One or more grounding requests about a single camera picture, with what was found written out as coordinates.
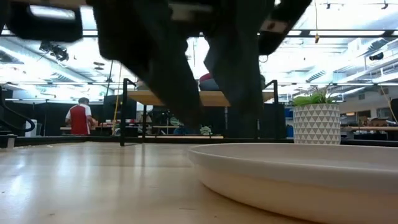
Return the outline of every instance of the ceiling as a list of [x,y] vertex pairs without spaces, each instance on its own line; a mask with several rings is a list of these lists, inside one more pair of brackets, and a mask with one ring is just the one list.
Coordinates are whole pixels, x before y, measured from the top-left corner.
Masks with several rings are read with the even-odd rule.
[[[385,6],[383,0],[317,0],[317,15],[312,3],[294,29],[315,30],[316,26],[319,30],[398,29],[398,0],[386,2],[388,7],[382,9]],[[96,30],[91,8],[82,7],[81,13],[84,30]],[[201,37],[187,41],[188,62],[194,77],[199,78],[208,72],[203,64],[208,44]],[[85,37],[73,44],[60,45],[67,49],[69,60],[58,62],[55,57],[43,53],[39,50],[40,42],[0,37],[0,82],[12,80],[15,81],[13,88],[19,86],[21,90],[28,91],[35,89],[38,94],[51,90],[48,92],[63,92],[58,95],[65,98],[83,95],[101,98],[106,92],[104,82],[109,75],[116,82],[110,86],[110,94],[117,91],[121,79],[135,80],[134,75],[119,62],[111,62],[101,57],[96,37]],[[382,60],[370,61],[369,56],[380,52],[384,53]],[[321,35],[317,44],[313,38],[286,38],[275,53],[260,57],[259,64],[267,81],[276,79],[280,83],[286,83],[280,87],[280,94],[292,96],[306,93],[309,85],[315,83],[394,82],[398,72],[395,66],[398,65],[397,53],[398,45],[394,39],[354,39],[343,35],[340,38],[322,38]],[[17,84],[18,82],[69,84],[64,85],[68,88],[48,83],[27,87],[29,85],[26,83]],[[336,87],[336,92],[344,93],[355,88],[358,87]]]

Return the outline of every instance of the wall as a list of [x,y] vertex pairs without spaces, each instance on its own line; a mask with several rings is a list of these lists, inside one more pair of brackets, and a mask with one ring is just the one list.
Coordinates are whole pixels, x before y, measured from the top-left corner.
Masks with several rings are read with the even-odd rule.
[[[389,86],[388,98],[398,98],[398,86]],[[359,100],[358,94],[354,97],[345,98],[344,103],[340,103],[340,113],[349,113],[356,111],[371,111],[371,117],[377,116],[377,109],[387,108],[388,101],[385,96],[380,95],[378,91],[365,92],[365,99]]]

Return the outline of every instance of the white plate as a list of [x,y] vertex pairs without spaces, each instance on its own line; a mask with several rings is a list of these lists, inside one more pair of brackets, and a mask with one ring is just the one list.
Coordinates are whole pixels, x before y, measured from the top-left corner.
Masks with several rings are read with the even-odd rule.
[[323,223],[398,223],[398,149],[216,144],[189,150],[199,179],[248,205]]

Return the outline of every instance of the ceiling pipe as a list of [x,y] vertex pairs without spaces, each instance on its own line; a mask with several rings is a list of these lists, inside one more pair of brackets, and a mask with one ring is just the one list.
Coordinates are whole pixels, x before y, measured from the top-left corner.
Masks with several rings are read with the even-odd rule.
[[[377,52],[380,48],[383,46],[387,45],[388,43],[392,42],[395,40],[395,38],[378,38],[372,40],[370,43],[368,43],[368,47],[364,50],[359,50],[358,52],[355,52],[354,58],[358,57],[368,57]],[[336,70],[342,69],[346,66],[349,65],[350,61],[347,60],[348,57],[352,57],[352,53],[345,53],[343,54],[339,59],[336,61],[338,62],[340,60],[341,63],[329,63],[328,65],[331,66],[328,69],[321,68],[317,71],[311,72],[313,75],[311,75],[306,82],[312,82],[316,80],[317,78],[320,78],[327,73],[334,72]]]

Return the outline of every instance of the green plant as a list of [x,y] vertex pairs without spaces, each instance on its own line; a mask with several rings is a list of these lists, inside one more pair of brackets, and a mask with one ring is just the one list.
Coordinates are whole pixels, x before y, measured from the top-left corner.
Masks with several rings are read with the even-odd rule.
[[333,103],[333,98],[328,96],[329,85],[319,89],[317,86],[313,86],[313,93],[309,96],[298,96],[293,99],[293,106],[305,106],[311,104],[320,103]]

